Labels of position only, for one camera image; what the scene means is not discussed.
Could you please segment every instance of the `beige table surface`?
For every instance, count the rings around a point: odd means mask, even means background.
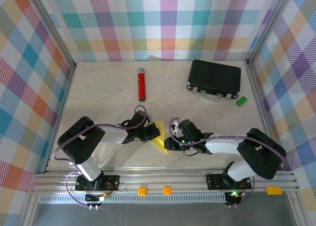
[[[241,107],[236,100],[207,101],[200,93],[186,89],[190,61],[166,62],[89,62],[79,63],[64,109],[57,139],[83,116],[97,123],[121,123],[131,119],[134,107],[142,104],[155,121],[164,121],[165,131],[173,117],[189,119],[202,132],[218,135],[243,134],[250,128],[263,130],[243,61],[217,63],[241,68],[240,97],[248,101]],[[138,101],[137,69],[146,70],[146,101]],[[60,151],[58,157],[65,157]],[[101,143],[93,153],[100,167],[225,167],[240,157],[232,154],[198,154],[159,150],[152,143],[127,145]],[[64,161],[50,160],[49,169],[69,167]]]

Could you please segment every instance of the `green lego brick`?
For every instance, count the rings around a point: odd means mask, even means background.
[[[243,105],[245,102],[247,102],[247,98],[245,96],[242,96],[240,99],[238,99],[236,101],[236,104],[240,107],[241,105]]]

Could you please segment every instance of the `red test tube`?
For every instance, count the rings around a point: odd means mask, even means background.
[[[146,100],[146,91],[145,91],[145,69],[139,68],[137,70],[138,74],[138,100],[143,102]]]

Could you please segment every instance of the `yellow triangular block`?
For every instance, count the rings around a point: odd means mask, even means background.
[[[157,146],[159,149],[161,149],[162,151],[168,153],[168,150],[166,150],[164,148],[164,127],[163,127],[163,121],[154,121],[154,123],[156,124],[156,127],[159,129],[160,132],[160,136],[154,138],[153,140],[151,140],[151,142]]]

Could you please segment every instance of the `plaid wallpaper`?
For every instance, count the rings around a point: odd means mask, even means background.
[[[277,0],[266,2],[43,0],[78,61],[243,60]]]
[[[0,0],[0,226],[17,224],[70,69],[29,0]]]
[[[276,139],[316,225],[316,0],[290,0],[254,62]]]

